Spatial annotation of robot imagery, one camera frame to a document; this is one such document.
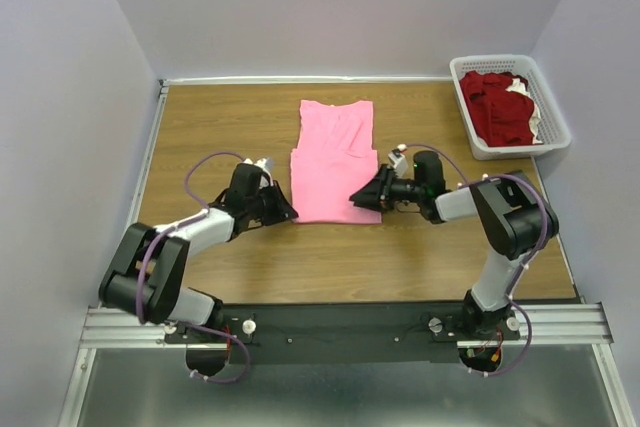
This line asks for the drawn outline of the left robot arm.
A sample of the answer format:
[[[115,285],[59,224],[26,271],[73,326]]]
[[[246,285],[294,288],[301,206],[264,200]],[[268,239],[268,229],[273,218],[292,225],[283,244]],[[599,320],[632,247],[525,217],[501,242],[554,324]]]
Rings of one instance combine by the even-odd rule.
[[[99,286],[100,301],[143,324],[185,323],[197,340],[214,340],[223,302],[182,285],[187,260],[249,230],[298,217],[272,176],[273,164],[271,158],[239,163],[228,188],[190,217],[130,225]]]

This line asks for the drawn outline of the pink t shirt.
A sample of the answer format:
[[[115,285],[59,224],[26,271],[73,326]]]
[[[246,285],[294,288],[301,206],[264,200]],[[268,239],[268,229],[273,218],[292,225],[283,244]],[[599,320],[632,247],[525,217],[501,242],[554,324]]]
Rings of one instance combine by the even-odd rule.
[[[300,132],[290,155],[292,205],[297,222],[375,225],[381,214],[354,205],[350,196],[378,170],[373,148],[374,104],[300,103]]]

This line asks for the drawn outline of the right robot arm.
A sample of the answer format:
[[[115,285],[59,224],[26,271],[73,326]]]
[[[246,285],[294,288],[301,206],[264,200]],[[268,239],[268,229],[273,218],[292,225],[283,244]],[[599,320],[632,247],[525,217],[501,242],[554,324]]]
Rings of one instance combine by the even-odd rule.
[[[465,181],[450,190],[438,152],[421,150],[408,162],[405,151],[403,144],[393,149],[389,162],[350,201],[379,213],[411,203],[432,224],[480,219],[489,252],[456,321],[467,336],[483,338],[507,321],[521,277],[559,232],[558,217],[521,170]]]

